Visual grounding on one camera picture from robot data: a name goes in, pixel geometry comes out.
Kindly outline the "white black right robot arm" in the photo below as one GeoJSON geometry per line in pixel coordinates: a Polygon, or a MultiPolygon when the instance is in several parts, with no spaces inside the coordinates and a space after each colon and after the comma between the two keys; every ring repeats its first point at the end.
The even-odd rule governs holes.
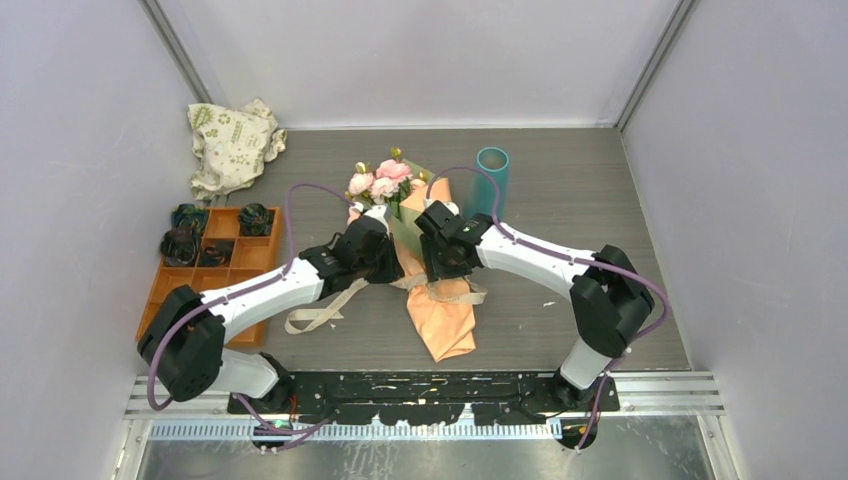
{"type": "Polygon", "coordinates": [[[567,410],[592,400],[602,371],[625,352],[655,307],[627,255],[612,245],[599,252],[556,245],[483,213],[465,218],[441,201],[430,202],[415,224],[429,280],[501,270],[570,302],[578,339],[551,386],[567,410]]]}

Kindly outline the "crumpled printed cloth bag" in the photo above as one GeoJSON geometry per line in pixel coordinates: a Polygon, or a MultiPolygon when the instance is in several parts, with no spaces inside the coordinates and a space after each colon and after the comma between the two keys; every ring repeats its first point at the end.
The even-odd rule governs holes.
{"type": "Polygon", "coordinates": [[[286,150],[287,130],[259,98],[239,109],[190,104],[187,117],[192,153],[199,160],[189,185],[198,201],[251,187],[265,165],[286,150]]]}

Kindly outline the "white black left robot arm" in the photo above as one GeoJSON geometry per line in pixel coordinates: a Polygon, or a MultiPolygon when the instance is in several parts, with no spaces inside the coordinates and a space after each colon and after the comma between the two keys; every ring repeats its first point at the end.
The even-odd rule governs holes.
{"type": "Polygon", "coordinates": [[[170,400],[186,402],[211,390],[229,392],[257,410],[277,413],[293,395],[288,371],[266,353],[227,348],[236,335],[280,312],[340,294],[355,283],[400,279],[384,208],[371,208],[324,245],[238,284],[168,293],[137,343],[137,351],[170,400]]]}

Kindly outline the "dark rolled fabric top left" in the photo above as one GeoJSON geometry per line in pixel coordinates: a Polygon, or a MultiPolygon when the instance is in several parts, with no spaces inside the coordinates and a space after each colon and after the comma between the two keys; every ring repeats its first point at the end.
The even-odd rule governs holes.
{"type": "Polygon", "coordinates": [[[209,212],[202,206],[183,203],[175,207],[170,214],[172,228],[189,228],[203,235],[209,219],[209,212]]]}

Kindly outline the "dark rolled fabric middle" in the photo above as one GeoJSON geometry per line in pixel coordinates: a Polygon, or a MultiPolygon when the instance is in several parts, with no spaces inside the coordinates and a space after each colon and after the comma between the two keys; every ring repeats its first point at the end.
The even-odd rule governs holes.
{"type": "Polygon", "coordinates": [[[232,240],[214,240],[200,251],[197,266],[217,268],[228,266],[233,255],[235,242],[232,240]]]}

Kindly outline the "orange compartment tray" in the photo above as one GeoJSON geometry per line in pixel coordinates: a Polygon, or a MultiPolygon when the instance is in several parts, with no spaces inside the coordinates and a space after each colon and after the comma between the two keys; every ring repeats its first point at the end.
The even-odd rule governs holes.
{"type": "Polygon", "coordinates": [[[200,237],[205,249],[226,242],[232,253],[217,266],[168,266],[161,260],[149,289],[135,339],[140,340],[159,307],[173,289],[188,285],[196,292],[220,289],[246,281],[279,266],[278,253],[284,232],[284,213],[280,207],[269,209],[273,222],[265,236],[244,236],[240,232],[237,207],[209,207],[206,227],[200,237]]]}

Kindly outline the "pink flower bouquet orange paper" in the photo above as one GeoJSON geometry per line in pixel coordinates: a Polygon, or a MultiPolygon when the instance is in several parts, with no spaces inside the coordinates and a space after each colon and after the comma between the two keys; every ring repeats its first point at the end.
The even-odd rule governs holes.
{"type": "Polygon", "coordinates": [[[457,279],[430,280],[421,231],[415,219],[429,200],[452,201],[449,181],[404,159],[394,147],[377,166],[355,164],[345,195],[367,207],[387,208],[398,262],[403,276],[394,286],[407,292],[409,318],[431,358],[440,362],[476,349],[474,306],[485,293],[472,286],[464,275],[457,279]]]}

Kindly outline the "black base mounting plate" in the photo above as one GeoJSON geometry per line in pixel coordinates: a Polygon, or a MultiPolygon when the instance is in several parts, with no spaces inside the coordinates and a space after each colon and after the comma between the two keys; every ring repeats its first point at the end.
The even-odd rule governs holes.
{"type": "Polygon", "coordinates": [[[549,372],[298,372],[271,404],[229,400],[230,414],[256,411],[279,429],[320,421],[319,440],[554,439],[590,446],[602,415],[620,410],[614,380],[564,400],[549,372]]]}

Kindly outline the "teal cylindrical vase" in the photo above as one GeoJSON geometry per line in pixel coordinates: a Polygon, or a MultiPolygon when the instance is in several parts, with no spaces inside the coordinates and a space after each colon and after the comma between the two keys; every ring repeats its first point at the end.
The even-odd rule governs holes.
{"type": "Polygon", "coordinates": [[[492,183],[480,174],[473,174],[465,199],[464,213],[467,217],[477,213],[490,215],[492,209],[495,209],[496,216],[502,217],[509,179],[508,154],[497,147],[485,147],[478,152],[475,167],[493,180],[498,187],[498,194],[495,193],[492,183]]]}

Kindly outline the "beige satin ribbon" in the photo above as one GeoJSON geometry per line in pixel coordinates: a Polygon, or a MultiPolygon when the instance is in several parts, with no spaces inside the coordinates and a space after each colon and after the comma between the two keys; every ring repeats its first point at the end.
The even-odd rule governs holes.
{"type": "MultiPolygon", "coordinates": [[[[453,296],[443,296],[443,291],[439,285],[445,283],[445,280],[429,280],[426,274],[404,277],[392,282],[391,286],[407,292],[412,292],[418,287],[425,287],[428,301],[433,307],[436,305],[441,305],[442,308],[447,305],[463,305],[473,310],[474,306],[485,301],[488,289],[471,281],[467,276],[460,277],[460,280],[465,284],[467,292],[453,296]]],[[[290,335],[300,335],[312,332],[330,320],[343,319],[341,309],[367,286],[369,286],[369,283],[366,280],[355,280],[350,287],[343,290],[326,307],[303,308],[290,312],[285,319],[285,331],[290,335]]]]}

